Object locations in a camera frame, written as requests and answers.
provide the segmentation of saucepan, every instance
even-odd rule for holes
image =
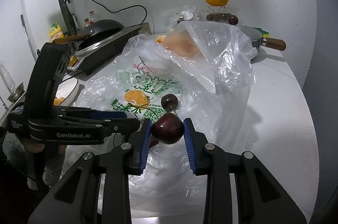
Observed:
[[[240,25],[237,27],[251,39],[252,46],[255,47],[258,52],[261,45],[279,51],[284,51],[286,49],[286,43],[283,40],[266,38],[260,31],[249,26]]]

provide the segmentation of yellow bottle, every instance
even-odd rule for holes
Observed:
[[[61,26],[58,24],[58,22],[52,25],[51,29],[49,30],[49,37],[52,41],[54,39],[65,37],[65,34],[63,34]]]
[[[70,61],[69,61],[68,66],[69,66],[69,67],[72,67],[73,65],[76,64],[76,62],[77,62],[77,57],[73,55],[73,56],[70,58]]]

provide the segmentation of metal bowl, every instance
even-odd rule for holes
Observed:
[[[13,91],[13,93],[8,97],[8,101],[12,103],[15,102],[24,91],[25,89],[23,87],[23,83],[19,84],[15,91]]]

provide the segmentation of wooden handle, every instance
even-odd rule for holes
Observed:
[[[57,38],[52,41],[53,44],[68,44],[75,41],[82,41],[86,38],[86,35],[76,35],[63,38]]]
[[[284,51],[286,49],[286,43],[280,39],[263,38],[262,45],[279,51]]]

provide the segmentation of cherry stem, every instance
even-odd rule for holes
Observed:
[[[176,116],[178,116],[176,111],[172,108],[172,106],[170,106],[170,107],[171,107],[172,111],[176,114]]]
[[[135,106],[135,105],[133,105],[133,104],[131,104],[133,107],[135,107],[135,108],[137,108],[137,109],[145,109],[145,110],[149,110],[149,111],[151,111],[153,114],[155,114],[155,116],[157,117],[157,119],[159,119],[159,117],[158,117],[158,115],[156,114],[156,112],[155,111],[153,111],[152,109],[149,109],[149,108],[147,108],[147,107],[144,107],[145,105],[148,105],[148,104],[144,104],[144,105],[142,105],[142,106]]]
[[[137,117],[136,113],[134,113],[135,117],[137,118],[137,120],[140,120],[140,118]]]

